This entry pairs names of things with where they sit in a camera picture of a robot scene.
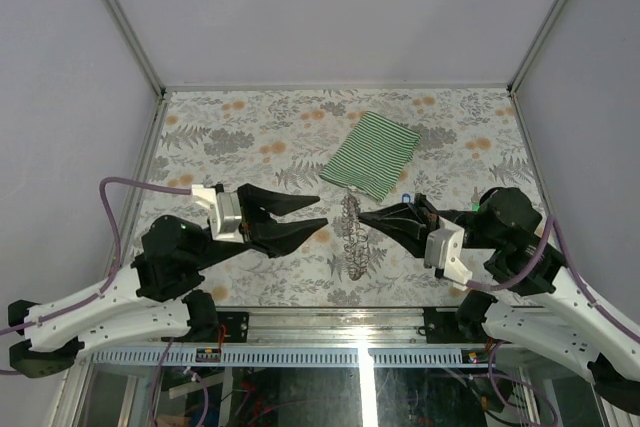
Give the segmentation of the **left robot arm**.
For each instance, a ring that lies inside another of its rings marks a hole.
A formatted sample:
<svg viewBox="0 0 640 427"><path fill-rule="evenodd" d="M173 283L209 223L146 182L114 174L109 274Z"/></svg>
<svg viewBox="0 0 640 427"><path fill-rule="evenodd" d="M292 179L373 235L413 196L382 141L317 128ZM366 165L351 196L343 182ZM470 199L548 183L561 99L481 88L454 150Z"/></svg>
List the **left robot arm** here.
<svg viewBox="0 0 640 427"><path fill-rule="evenodd" d="M295 252L328 221L283 223L281 217L318 203L244 184L174 188L206 211L201 226L174 215L157 218L130 264L62 299L17 300L7 308L7 331L20 335L9 349L7 374L37 379L56 375L106 347L148 339L218 342L223 338L215 302L201 289L204 271L247 251L269 258Z"/></svg>

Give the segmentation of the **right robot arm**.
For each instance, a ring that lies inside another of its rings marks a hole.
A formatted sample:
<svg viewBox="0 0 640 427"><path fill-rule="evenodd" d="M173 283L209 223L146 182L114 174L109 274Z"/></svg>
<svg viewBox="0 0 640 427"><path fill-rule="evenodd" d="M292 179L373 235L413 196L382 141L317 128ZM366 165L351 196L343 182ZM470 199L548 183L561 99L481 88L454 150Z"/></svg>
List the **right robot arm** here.
<svg viewBox="0 0 640 427"><path fill-rule="evenodd" d="M455 319L463 339L520 345L571 370L609 404L638 414L638 324L590 289L550 244L556 222L520 189L492 188L474 211L438 210L418 194L358 219L466 292Z"/></svg>

